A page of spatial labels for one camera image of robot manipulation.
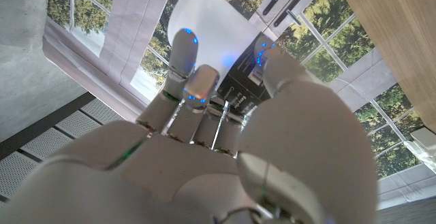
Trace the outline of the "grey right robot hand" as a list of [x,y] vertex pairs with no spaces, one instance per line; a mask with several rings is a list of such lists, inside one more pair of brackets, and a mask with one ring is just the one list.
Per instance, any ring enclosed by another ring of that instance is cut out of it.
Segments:
[[161,134],[170,104],[210,106],[219,74],[196,67],[190,29],[172,40],[170,71],[135,123],[113,121],[51,154],[1,211],[2,223],[373,223],[369,140],[332,89],[280,48],[255,45],[270,97],[220,151]]

